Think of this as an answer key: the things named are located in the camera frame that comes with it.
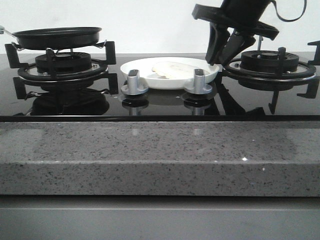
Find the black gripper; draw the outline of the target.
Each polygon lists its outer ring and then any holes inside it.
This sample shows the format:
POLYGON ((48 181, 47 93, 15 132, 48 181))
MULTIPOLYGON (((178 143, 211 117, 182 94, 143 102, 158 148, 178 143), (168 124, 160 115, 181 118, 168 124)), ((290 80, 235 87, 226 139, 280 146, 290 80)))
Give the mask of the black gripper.
POLYGON ((279 31, 260 18, 269 0, 224 0, 220 7, 196 4, 194 19, 210 22, 210 36, 205 60, 226 65, 240 52, 252 46, 254 35, 274 40, 279 31), (230 36, 228 28, 234 29, 230 36))

